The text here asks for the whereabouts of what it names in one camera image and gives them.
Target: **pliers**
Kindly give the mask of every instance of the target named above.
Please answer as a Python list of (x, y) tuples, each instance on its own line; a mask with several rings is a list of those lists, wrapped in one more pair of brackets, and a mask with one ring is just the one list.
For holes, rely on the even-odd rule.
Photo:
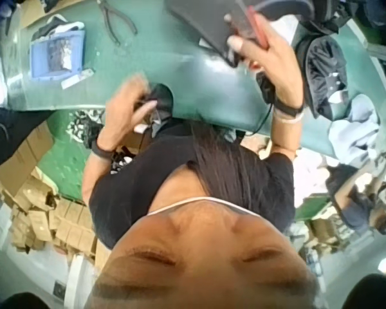
[(117, 17), (123, 19), (123, 21), (129, 26), (130, 30), (133, 32), (134, 35), (137, 34), (137, 28), (136, 25), (132, 22), (132, 20), (126, 16), (124, 13), (120, 12), (119, 10), (113, 8), (109, 3), (107, 3), (106, 0), (96, 0), (98, 7), (103, 12), (104, 17), (104, 25), (107, 28), (107, 32), (110, 36), (110, 39), (117, 45), (120, 46), (120, 42), (117, 39), (116, 35), (113, 33), (113, 30), (110, 25), (110, 19), (109, 19), (109, 13), (115, 14)]

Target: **stack of cardboard boxes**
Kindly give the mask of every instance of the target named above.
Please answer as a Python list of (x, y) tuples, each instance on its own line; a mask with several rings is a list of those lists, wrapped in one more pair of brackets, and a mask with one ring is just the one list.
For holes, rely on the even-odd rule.
[(0, 195), (12, 208), (12, 245), (29, 253), (51, 243), (68, 261), (83, 252), (102, 269), (110, 251), (97, 241), (89, 209), (58, 197), (57, 188), (35, 168), (52, 145), (44, 122), (0, 166)]

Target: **eye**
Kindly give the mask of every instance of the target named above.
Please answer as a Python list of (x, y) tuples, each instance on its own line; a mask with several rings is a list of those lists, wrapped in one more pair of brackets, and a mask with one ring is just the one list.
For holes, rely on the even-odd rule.
[(171, 255), (159, 248), (154, 247), (136, 247), (126, 252), (126, 255), (148, 259), (149, 261), (162, 263), (170, 266), (176, 265), (175, 259)]
[(275, 259), (282, 255), (282, 251), (276, 248), (257, 248), (255, 250), (249, 251), (242, 261), (245, 263), (254, 262), (254, 261), (267, 261)]

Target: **face mask strap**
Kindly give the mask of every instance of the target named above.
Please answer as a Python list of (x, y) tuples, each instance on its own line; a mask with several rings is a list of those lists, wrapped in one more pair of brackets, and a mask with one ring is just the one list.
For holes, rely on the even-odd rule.
[(180, 205), (183, 205), (183, 204), (188, 204), (188, 203), (192, 203), (193, 201), (203, 201), (203, 200), (206, 200), (206, 201), (214, 201), (216, 203), (220, 203), (220, 204), (223, 204), (223, 205), (226, 205), (226, 206), (229, 206), (230, 208), (234, 208), (234, 209), (237, 209), (237, 210), (240, 210), (241, 212), (245, 212), (247, 214), (251, 214), (253, 216), (257, 216), (257, 217), (260, 217), (258, 214), (252, 212), (252, 211), (249, 211), (247, 209), (244, 209), (240, 206), (237, 206), (233, 203), (230, 203), (229, 201), (224, 201), (224, 200), (220, 200), (218, 198), (211, 198), (209, 196), (199, 196), (199, 197), (196, 197), (196, 198), (188, 198), (186, 200), (183, 200), (183, 201), (178, 201), (177, 203), (174, 203), (172, 205), (169, 205), (169, 206), (166, 206), (162, 209), (158, 209), (156, 211), (153, 211), (153, 212), (150, 212), (148, 213), (147, 215), (150, 216), (152, 214), (158, 214), (160, 212), (163, 212), (163, 211), (166, 211), (168, 209), (171, 209), (171, 208), (174, 208), (174, 207), (177, 207), (177, 206), (180, 206)]

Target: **black t-shirt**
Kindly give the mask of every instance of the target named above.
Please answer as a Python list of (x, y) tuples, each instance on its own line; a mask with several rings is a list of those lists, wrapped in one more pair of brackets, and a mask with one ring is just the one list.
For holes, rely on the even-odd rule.
[(337, 167), (328, 167), (331, 176), (326, 181), (326, 186), (336, 207), (340, 218), (352, 230), (363, 234), (369, 229), (369, 217), (373, 208), (373, 201), (354, 186), (349, 193), (351, 202), (342, 210), (335, 200), (336, 192), (358, 170), (357, 168), (340, 164)]
[[(102, 177), (89, 202), (98, 238), (105, 246), (113, 248), (131, 225), (148, 213), (166, 178), (178, 167), (195, 161), (193, 138), (173, 136), (152, 143), (119, 173)], [(293, 165), (287, 156), (279, 153), (257, 162), (258, 174), (262, 172), (266, 176), (259, 182), (250, 179), (252, 190), (259, 192), (261, 182), (268, 182), (271, 198), (266, 200), (275, 203), (258, 205), (251, 210), (283, 232), (295, 215)]]

